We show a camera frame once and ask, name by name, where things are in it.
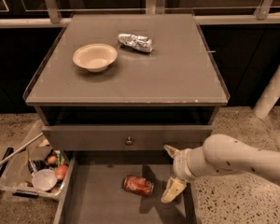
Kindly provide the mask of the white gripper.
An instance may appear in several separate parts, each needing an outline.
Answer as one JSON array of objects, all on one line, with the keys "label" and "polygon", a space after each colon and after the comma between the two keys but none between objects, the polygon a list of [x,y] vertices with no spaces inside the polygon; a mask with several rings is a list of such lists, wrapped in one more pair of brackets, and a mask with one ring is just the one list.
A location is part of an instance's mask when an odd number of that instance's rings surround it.
[{"label": "white gripper", "polygon": [[183,192],[187,187],[187,183],[197,179],[197,176],[190,170],[190,148],[179,150],[170,145],[164,145],[163,148],[174,159],[173,170],[176,177],[170,177],[168,179],[166,189],[161,196],[163,203],[170,203]]}]

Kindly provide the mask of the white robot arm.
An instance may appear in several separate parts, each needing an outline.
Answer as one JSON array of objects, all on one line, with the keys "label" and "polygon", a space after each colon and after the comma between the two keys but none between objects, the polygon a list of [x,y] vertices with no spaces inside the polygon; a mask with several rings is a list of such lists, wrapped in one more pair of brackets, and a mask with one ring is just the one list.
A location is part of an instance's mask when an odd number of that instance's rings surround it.
[{"label": "white robot arm", "polygon": [[175,177],[168,179],[161,201],[170,203],[188,183],[202,176],[247,172],[280,187],[280,152],[251,147],[225,134],[214,134],[201,147],[177,149],[165,145]]}]

